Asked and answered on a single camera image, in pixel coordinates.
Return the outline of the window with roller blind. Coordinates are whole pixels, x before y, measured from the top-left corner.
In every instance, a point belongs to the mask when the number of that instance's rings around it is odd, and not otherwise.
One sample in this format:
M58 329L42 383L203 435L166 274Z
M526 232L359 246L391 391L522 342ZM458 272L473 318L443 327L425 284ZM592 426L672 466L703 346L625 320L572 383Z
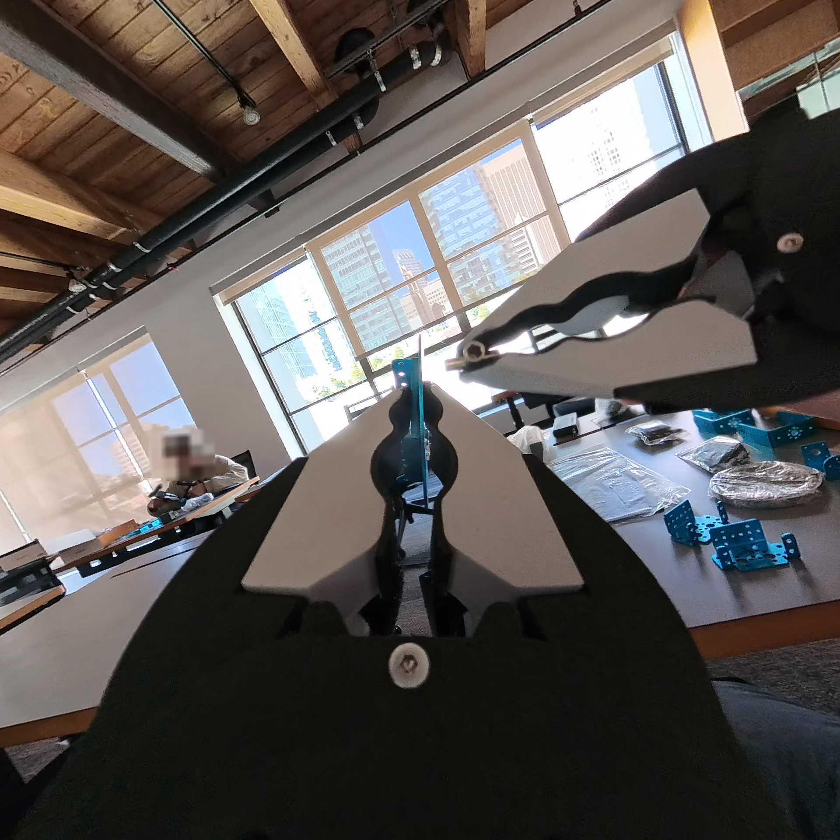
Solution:
M1 548L150 519L161 440L193 417L147 332L2 410Z

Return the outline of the white crumpled plastic bag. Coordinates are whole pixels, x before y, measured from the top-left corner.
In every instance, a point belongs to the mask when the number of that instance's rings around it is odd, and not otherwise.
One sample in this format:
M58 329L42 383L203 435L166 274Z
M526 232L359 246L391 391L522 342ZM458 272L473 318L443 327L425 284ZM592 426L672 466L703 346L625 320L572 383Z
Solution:
M526 425L507 436L508 442L514 445L522 454L532 455L541 463L545 462L546 443L541 428Z

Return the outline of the tall city-view window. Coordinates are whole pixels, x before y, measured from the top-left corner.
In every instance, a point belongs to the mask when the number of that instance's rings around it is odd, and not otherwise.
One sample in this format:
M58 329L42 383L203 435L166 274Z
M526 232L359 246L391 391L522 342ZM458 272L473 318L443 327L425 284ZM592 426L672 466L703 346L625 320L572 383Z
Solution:
M458 154L220 296L285 465L444 357L636 186L689 150L676 34Z

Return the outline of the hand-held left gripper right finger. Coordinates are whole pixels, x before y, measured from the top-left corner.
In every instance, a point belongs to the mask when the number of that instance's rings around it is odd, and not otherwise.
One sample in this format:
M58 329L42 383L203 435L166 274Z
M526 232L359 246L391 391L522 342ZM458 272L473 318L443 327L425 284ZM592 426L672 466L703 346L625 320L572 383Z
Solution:
M423 386L442 489L423 598L435 636L472 633L488 607L579 591L583 578L531 474L541 463L437 385Z

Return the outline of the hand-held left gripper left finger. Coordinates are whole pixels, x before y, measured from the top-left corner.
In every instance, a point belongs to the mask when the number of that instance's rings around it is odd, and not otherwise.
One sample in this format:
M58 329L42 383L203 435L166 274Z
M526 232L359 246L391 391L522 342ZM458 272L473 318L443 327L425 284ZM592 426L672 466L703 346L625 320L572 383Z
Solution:
M396 522L411 389L314 449L242 580L248 592L335 606L352 634L390 635L403 595Z

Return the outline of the ceiling track light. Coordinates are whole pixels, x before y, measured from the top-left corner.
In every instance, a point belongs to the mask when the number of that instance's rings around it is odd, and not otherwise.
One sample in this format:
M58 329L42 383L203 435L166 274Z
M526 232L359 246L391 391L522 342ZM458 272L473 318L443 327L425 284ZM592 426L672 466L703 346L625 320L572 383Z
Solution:
M216 73L225 80L227 85L234 92L238 105L241 109L242 120L245 125L257 125L261 116L255 100L242 87L238 79L214 56L214 54L205 47L204 43L197 37L197 35L189 29L189 27L173 12L170 6L164 1L151 2L157 9L168 19L168 21L177 29L183 38L189 43L199 55L205 59L206 62L216 71Z

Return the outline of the person's dark clothing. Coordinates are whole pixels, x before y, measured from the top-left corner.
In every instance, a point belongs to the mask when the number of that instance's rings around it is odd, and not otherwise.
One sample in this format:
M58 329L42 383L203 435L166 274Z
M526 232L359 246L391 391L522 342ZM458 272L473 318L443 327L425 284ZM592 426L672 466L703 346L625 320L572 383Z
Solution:
M839 718L737 680L712 685L738 742L804 838L839 838Z

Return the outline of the bag of black parts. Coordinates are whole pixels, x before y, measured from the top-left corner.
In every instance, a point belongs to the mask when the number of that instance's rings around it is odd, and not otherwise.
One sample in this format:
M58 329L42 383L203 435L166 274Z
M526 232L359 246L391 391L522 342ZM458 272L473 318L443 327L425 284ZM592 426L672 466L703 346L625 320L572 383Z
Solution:
M676 456L711 476L725 469L744 466L752 460L749 448L741 440L727 435L711 437L698 446L683 448Z
M670 445L685 438L686 430L662 421L648 421L631 426L626 435L646 447Z

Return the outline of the clear plastic bag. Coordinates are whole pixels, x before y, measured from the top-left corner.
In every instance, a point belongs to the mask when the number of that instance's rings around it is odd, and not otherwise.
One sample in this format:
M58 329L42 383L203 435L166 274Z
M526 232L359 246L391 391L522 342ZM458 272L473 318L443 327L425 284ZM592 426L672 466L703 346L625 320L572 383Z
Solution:
M609 523L652 517L690 494L688 488L607 447L567 455L549 468Z

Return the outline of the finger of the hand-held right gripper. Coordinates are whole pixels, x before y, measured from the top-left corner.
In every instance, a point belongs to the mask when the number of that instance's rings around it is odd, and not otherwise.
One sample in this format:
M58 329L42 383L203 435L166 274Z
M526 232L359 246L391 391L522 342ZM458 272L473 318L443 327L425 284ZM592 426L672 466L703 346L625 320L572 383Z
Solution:
M473 328L458 350L471 341L497 350L543 326L584 335L625 312L646 315L676 301L708 224L708 218L629 218L579 238Z
M610 338L565 338L539 353L469 363L458 374L464 382L501 391L610 397L632 385L726 371L758 359L746 321L692 299Z

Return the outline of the black ceiling pipe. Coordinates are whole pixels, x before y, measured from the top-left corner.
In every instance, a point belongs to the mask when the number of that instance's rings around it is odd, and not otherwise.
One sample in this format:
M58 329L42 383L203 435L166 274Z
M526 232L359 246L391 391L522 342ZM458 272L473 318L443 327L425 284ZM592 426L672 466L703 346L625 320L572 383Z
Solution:
M449 58L451 47L451 38L444 31L439 38L411 45L387 64L377 66L369 76L243 164L235 173L89 271L80 281L80 291L63 292L30 320L3 335L2 361L12 358L50 330L79 314L91 300L104 298L107 291L115 291L135 274L183 246L195 234L270 189L282 178L286 163L301 151L313 151L319 141L341 141L342 123L348 124L349 133L355 131L354 115L361 114L369 103L378 102L381 95L404 78L428 67L443 65Z

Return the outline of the plastic-wrapped round plate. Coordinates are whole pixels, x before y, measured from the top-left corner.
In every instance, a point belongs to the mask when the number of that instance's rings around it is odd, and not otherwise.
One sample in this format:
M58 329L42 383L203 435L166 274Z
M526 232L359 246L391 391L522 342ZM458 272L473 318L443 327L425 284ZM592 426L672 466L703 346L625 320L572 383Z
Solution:
M824 474L778 460L756 461L722 469L709 481L708 496L732 508L801 507L823 493Z

